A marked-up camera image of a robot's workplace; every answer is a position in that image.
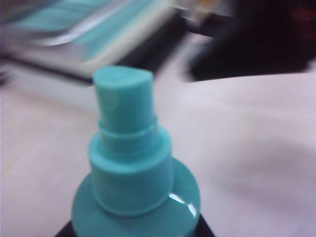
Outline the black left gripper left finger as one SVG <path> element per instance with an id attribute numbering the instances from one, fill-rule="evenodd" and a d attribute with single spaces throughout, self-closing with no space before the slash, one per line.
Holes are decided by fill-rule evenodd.
<path id="1" fill-rule="evenodd" d="M 55 235 L 55 237 L 75 237 L 72 219 Z"/>

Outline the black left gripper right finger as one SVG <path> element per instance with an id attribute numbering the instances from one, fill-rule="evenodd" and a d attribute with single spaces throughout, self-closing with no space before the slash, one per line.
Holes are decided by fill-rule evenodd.
<path id="1" fill-rule="evenodd" d="M 197 237 L 215 237 L 215 234 L 201 214 L 197 223 Z"/>

